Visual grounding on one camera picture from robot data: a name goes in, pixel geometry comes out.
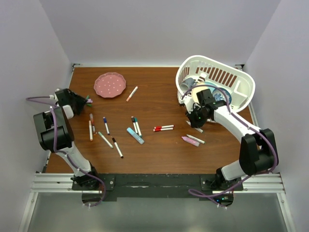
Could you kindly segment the purple pink highlighter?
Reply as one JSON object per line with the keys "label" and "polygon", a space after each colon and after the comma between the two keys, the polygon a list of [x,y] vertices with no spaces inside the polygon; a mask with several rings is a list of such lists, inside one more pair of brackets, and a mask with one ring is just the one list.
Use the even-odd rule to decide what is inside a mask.
{"label": "purple pink highlighter", "polygon": [[191,144],[191,145],[194,145],[194,146],[196,146],[196,147],[198,147],[198,146],[200,145],[200,142],[198,142],[198,141],[196,141],[196,140],[194,140],[194,139],[191,139],[191,138],[189,138],[189,137],[187,137],[187,136],[182,136],[182,139],[183,139],[185,142],[187,142],[187,143],[189,143],[189,144]]}

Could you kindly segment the peach cap acrylic marker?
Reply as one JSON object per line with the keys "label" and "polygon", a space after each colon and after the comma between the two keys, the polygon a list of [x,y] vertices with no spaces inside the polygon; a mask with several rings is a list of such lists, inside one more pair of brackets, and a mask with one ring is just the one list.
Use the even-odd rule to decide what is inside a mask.
{"label": "peach cap acrylic marker", "polygon": [[130,93],[130,95],[127,97],[126,102],[128,102],[132,96],[135,94],[135,92],[137,91],[138,86],[135,86],[135,88],[132,90],[132,92]]}

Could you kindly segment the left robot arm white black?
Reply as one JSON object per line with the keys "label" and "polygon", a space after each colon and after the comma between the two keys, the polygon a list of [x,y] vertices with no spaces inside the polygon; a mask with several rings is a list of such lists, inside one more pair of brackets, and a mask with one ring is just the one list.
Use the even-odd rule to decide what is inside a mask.
{"label": "left robot arm white black", "polygon": [[57,89],[49,96],[56,103],[50,111],[33,116],[38,141],[43,150],[60,156],[73,170],[72,181],[83,190],[95,190],[100,178],[95,167],[83,157],[74,144],[74,134],[69,119],[80,115],[87,99],[68,88]]}

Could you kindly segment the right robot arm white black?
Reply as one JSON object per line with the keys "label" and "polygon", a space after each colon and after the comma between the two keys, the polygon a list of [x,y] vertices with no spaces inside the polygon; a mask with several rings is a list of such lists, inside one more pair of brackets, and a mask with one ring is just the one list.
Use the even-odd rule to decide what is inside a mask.
{"label": "right robot arm white black", "polygon": [[232,185],[232,181],[242,176],[266,174],[279,164],[275,136],[270,129],[261,129],[231,110],[228,98],[217,101],[209,89],[196,93],[197,101],[186,91],[181,101],[184,103],[191,127],[200,128],[208,119],[225,127],[240,142],[239,159],[218,168],[214,184],[221,190]]}

